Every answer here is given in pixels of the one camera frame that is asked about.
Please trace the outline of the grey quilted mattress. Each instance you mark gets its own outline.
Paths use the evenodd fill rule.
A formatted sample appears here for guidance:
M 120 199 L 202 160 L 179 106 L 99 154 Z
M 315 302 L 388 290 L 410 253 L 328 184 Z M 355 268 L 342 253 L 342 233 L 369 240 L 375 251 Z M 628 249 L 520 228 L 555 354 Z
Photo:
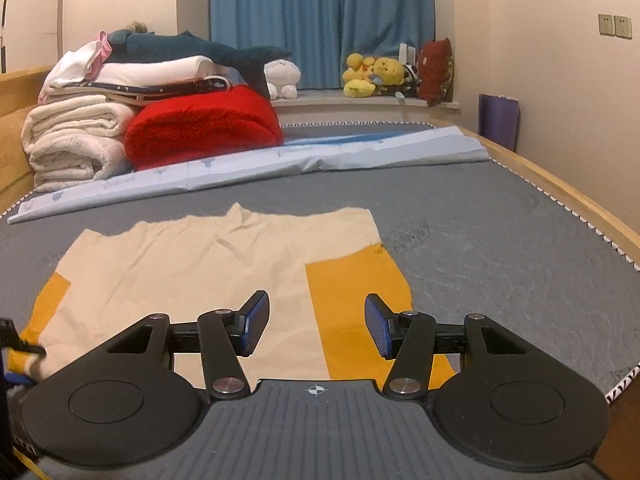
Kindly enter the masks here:
M 464 327 L 424 400 L 374 379 L 262 378 L 209 400 L 154 312 L 47 378 L 1 361 L 13 479 L 600 479 L 616 373 L 639 357 L 639 260 L 489 155 L 312 172 L 1 225 L 1 317 L 20 337 L 76 238 L 140 222 L 370 211 L 415 310 Z

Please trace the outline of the light blue folded sheet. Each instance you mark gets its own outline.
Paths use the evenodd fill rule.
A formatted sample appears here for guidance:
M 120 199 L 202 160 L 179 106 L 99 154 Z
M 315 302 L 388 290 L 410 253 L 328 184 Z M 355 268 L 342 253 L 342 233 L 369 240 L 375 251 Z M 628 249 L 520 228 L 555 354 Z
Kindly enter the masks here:
M 479 140 L 456 126 L 357 133 L 285 142 L 275 148 L 205 157 L 96 180 L 23 200 L 9 224 L 155 196 L 312 172 L 487 162 Z

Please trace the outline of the cream folded blanket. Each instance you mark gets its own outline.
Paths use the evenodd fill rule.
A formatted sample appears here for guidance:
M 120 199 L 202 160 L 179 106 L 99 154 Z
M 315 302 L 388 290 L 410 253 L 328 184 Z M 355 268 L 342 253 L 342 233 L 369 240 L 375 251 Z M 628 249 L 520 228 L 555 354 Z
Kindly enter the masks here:
M 124 135 L 137 110 L 106 96 L 76 96 L 38 105 L 26 116 L 23 150 L 38 193 L 128 171 Z

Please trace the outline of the red fleece blanket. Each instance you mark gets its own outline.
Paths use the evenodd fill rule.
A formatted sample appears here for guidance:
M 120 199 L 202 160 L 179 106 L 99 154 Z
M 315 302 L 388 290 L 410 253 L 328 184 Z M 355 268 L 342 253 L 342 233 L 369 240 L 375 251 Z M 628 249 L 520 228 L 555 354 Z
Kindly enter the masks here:
M 148 105 L 124 137 L 126 155 L 137 170 L 282 143 L 270 101 L 244 84 Z

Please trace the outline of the white plush toy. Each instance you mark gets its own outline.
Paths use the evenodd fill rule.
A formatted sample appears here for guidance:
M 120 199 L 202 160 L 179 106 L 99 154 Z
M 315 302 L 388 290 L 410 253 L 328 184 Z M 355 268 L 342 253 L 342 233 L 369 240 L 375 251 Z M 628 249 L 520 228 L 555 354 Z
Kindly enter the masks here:
M 297 98 L 297 84 L 302 73 L 295 63 L 280 58 L 267 63 L 264 73 L 271 101 Z

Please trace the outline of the yellow plush toys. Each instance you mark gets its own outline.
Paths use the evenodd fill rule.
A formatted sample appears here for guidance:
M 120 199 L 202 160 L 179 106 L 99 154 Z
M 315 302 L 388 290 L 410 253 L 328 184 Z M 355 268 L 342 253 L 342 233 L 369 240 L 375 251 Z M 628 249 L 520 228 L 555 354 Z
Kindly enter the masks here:
M 418 95 L 421 79 L 416 68 L 396 58 L 375 58 L 352 53 L 346 58 L 343 93 L 348 98 L 394 96 L 398 100 Z

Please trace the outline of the blue shark plush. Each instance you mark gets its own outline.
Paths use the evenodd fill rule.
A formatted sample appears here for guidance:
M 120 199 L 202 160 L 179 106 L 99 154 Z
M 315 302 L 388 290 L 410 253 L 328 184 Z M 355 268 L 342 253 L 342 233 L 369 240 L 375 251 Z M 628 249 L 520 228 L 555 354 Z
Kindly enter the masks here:
M 159 63 L 201 55 L 217 65 L 234 68 L 250 88 L 265 99 L 270 98 L 265 65 L 292 55 L 290 51 L 275 46 L 237 49 L 202 39 L 190 32 L 162 36 L 121 29 L 110 32 L 107 41 L 112 48 L 107 63 Z

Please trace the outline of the blue curtain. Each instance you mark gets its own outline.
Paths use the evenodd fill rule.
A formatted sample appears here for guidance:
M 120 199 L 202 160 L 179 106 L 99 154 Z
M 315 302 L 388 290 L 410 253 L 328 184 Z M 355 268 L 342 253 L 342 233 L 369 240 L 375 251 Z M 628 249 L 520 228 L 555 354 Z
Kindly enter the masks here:
M 395 56 L 435 37 L 435 0 L 209 0 L 210 36 L 290 51 L 304 89 L 341 87 L 346 58 Z

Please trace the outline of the wooden bed frame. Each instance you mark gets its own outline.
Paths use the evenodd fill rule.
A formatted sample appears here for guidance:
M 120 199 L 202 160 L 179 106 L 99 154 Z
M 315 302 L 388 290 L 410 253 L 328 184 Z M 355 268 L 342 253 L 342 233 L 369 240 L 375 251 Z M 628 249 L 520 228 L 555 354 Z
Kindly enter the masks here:
M 35 104 L 40 87 L 49 73 L 48 66 L 19 70 L 1 76 L 1 115 L 6 116 L 21 108 Z M 515 154 L 499 144 L 464 128 L 466 136 L 475 138 L 487 148 L 490 157 L 500 166 L 529 182 L 549 195 L 559 205 L 578 214 L 583 222 L 611 241 L 612 245 L 631 260 L 639 260 L 639 234 L 619 218 L 577 188 L 539 167 L 525 157 Z M 32 194 L 32 170 L 17 146 L 20 134 L 14 130 L 1 130 L 1 213 L 11 209 Z

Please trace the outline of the wall light switches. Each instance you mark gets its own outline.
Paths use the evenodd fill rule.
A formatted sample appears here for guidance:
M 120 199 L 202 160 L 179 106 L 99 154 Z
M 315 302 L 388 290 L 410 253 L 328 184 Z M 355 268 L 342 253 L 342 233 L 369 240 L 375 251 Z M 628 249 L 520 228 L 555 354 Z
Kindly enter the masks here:
M 598 25 L 601 36 L 632 39 L 632 21 L 628 16 L 599 14 Z

